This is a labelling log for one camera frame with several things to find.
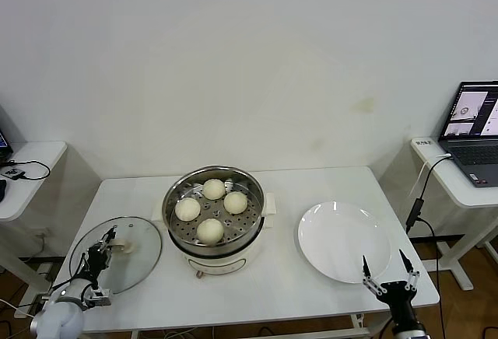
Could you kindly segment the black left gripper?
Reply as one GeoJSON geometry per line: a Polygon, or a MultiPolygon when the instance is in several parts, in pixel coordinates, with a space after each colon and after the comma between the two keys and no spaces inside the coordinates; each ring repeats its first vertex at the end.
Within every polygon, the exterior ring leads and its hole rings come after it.
{"type": "Polygon", "coordinates": [[[88,272],[92,277],[98,277],[100,273],[108,268],[111,256],[111,243],[115,239],[117,226],[113,225],[106,233],[104,233],[98,243],[88,249],[87,264],[88,272]]]}

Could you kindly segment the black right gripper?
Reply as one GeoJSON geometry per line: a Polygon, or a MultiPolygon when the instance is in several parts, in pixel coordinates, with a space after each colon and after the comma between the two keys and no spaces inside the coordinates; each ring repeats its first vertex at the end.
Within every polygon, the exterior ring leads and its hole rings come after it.
{"type": "Polygon", "coordinates": [[[366,257],[363,259],[363,285],[379,300],[388,305],[396,327],[415,327],[416,315],[412,300],[416,295],[420,272],[417,271],[405,253],[398,250],[407,272],[406,281],[378,283],[370,272],[366,257]]]}

